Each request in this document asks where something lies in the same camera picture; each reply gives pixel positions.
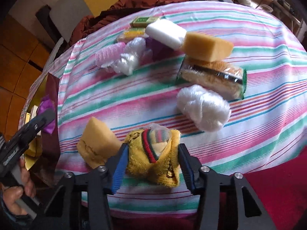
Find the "person's left hand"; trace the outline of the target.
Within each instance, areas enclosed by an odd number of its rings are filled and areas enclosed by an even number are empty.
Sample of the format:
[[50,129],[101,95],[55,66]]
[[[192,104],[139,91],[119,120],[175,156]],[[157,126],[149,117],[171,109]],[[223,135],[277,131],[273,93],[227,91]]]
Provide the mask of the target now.
[[27,211],[20,207],[16,201],[21,198],[23,195],[23,192],[28,197],[35,197],[36,194],[36,188],[34,186],[33,181],[30,178],[30,173],[25,167],[25,162],[24,159],[20,159],[19,162],[19,167],[20,167],[20,172],[21,172],[21,181],[24,183],[24,187],[20,186],[14,186],[14,187],[8,187],[8,188],[3,188],[3,201],[8,208],[8,210],[13,214],[13,215],[27,215]]

